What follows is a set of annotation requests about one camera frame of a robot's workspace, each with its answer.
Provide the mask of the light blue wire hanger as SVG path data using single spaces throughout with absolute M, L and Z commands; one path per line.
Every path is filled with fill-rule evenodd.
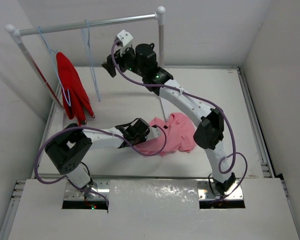
M 82 35 L 82 39 L 83 39 L 83 43 L 84 43 L 84 47 L 85 47 L 85 53 L 86 53 L 88 63 L 89 63 L 89 70 L 90 70 L 90 73 L 91 73 L 95 93 L 96 93 L 98 102 L 100 102 L 101 101 L 101 95 L 100 95 L 99 88 L 98 88 L 97 76 L 96 76 L 96 72 L 95 72 L 94 58 L 93 58 L 93 53 L 92 53 L 91 44 L 90 44 L 90 25 L 89 25 L 89 22 L 87 20 L 85 20 L 84 22 L 86 24 L 86 30 L 82 28 L 81 29 L 81 35 Z

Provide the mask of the pink t shirt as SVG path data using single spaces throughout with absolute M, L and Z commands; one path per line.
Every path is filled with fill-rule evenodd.
M 135 148 L 143 154 L 152 155 L 159 152 L 163 157 L 176 152 L 190 153 L 197 146 L 193 139 L 195 126 L 189 117 L 181 112 L 171 113 L 168 121 L 155 117 L 149 124 L 161 127 L 164 133 L 158 138 L 136 145 Z

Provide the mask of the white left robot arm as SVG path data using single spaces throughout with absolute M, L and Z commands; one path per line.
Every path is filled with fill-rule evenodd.
M 92 179 L 81 162 L 88 151 L 135 146 L 148 141 L 151 132 L 151 126 L 142 118 L 101 132 L 73 129 L 53 138 L 44 151 L 61 175 L 66 176 L 76 187 L 87 190 Z

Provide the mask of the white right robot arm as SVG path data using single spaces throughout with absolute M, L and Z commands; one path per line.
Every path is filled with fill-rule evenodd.
M 195 125 L 194 142 L 204 149 L 212 169 L 216 191 L 224 196 L 235 183 L 232 171 L 235 160 L 224 150 L 224 130 L 230 127 L 222 109 L 213 102 L 188 93 L 173 75 L 157 63 L 154 44 L 141 43 L 124 47 L 115 40 L 111 53 L 102 64 L 111 77 L 120 74 L 129 82 L 143 86 L 158 97 L 167 100 Z

